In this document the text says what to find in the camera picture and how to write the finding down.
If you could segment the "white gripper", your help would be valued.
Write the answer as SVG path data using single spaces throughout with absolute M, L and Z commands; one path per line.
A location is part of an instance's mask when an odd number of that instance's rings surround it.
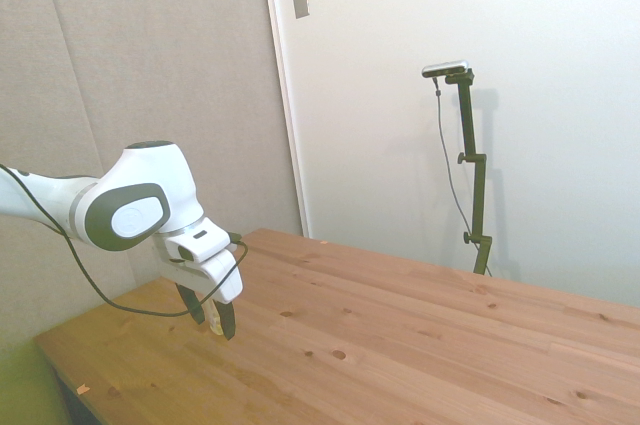
M 213 293 L 217 312 L 216 328 L 226 340 L 236 333 L 232 301 L 242 292 L 243 283 L 227 234 L 155 234 L 154 247 L 160 256 L 160 273 L 176 283 L 178 293 L 192 319 L 201 325 L 206 315 L 195 292 Z

